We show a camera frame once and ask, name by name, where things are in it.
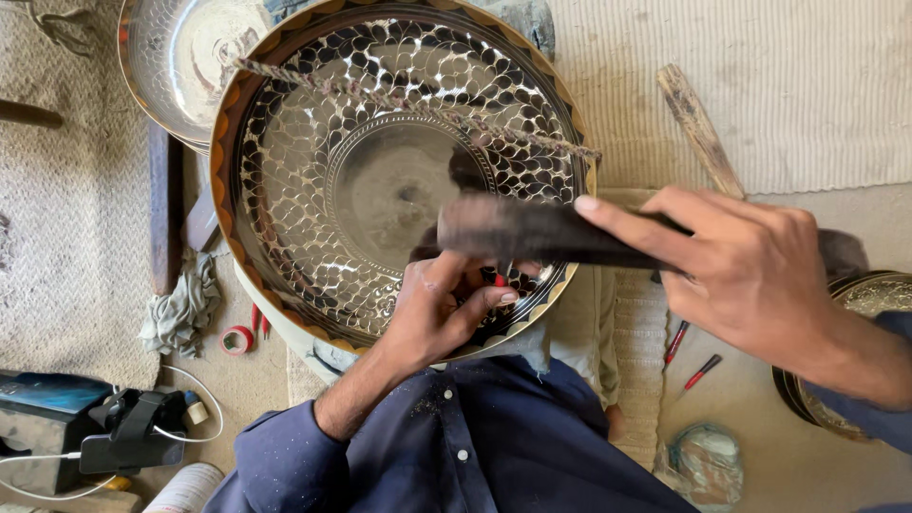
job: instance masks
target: hairy forearm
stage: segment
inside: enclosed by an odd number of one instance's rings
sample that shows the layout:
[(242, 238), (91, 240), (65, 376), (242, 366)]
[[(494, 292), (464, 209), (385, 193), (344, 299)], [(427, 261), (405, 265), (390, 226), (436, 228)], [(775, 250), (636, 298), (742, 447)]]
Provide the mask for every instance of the hairy forearm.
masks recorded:
[(839, 309), (814, 366), (798, 373), (836, 392), (887, 409), (912, 408), (912, 345), (873, 322)]
[(339, 441), (350, 439), (370, 412), (411, 372), (378, 343), (314, 403), (316, 425)]

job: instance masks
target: shirt sleeve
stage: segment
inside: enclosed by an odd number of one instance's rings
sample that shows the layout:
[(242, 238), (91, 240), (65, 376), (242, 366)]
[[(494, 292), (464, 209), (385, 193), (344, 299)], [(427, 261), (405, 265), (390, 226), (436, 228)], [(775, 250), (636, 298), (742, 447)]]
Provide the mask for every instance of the shirt sleeve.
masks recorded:
[[(904, 337), (907, 343), (912, 344), (912, 312), (883, 312), (875, 318), (875, 324)], [(869, 435), (912, 455), (912, 411), (882, 410), (869, 401), (836, 393), (810, 382), (805, 384), (826, 406)]]
[(348, 485), (347, 448), (316, 425), (313, 401), (263, 414), (235, 438), (237, 466), (203, 513), (338, 511)]

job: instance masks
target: red tape roll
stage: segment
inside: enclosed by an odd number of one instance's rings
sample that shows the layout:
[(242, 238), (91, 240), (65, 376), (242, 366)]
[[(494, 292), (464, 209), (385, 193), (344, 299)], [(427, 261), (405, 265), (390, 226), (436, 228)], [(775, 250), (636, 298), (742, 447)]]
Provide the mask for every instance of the red tape roll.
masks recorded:
[(254, 335), (245, 326), (232, 326), (222, 332), (221, 338), (222, 351), (232, 356), (244, 354), (250, 349), (250, 346), (254, 345)]

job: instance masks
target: plate center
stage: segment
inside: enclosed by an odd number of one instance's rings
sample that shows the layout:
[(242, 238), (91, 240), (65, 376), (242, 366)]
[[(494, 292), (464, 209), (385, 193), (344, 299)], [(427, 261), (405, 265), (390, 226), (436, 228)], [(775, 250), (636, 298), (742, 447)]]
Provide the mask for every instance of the plate center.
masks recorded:
[(464, 134), (410, 115), (350, 132), (329, 167), (328, 204), (343, 243), (398, 276), (411, 251), (436, 238), (442, 204), (460, 191), (492, 190), (482, 153)]

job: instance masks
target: white container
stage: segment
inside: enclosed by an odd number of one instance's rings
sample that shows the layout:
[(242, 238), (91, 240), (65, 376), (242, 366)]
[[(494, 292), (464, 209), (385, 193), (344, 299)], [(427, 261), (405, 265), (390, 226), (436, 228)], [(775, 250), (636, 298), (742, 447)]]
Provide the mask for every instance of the white container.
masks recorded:
[(187, 465), (142, 513), (200, 513), (222, 479), (222, 471), (208, 463)]

